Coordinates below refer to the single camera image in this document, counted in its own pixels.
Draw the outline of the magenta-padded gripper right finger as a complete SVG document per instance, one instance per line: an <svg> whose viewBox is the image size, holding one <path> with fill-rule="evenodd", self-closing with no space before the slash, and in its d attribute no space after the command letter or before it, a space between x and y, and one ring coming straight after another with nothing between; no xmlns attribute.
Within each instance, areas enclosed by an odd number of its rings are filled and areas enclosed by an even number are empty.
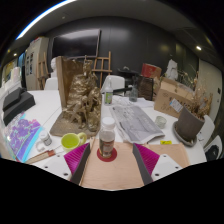
<svg viewBox="0 0 224 224"><path fill-rule="evenodd" d="M137 143L133 144L132 153L135 156L141 178L145 185L182 169L167 154L159 155Z"/></svg>

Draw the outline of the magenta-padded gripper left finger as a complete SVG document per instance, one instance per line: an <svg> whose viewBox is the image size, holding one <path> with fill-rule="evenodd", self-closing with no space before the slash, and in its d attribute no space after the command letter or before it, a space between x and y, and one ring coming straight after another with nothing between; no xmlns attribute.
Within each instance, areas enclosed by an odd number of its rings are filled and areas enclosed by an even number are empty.
<svg viewBox="0 0 224 224"><path fill-rule="evenodd" d="M90 144L86 143L65 155L59 154L55 156L44 164L42 168L45 171L79 185L90 152Z"/></svg>

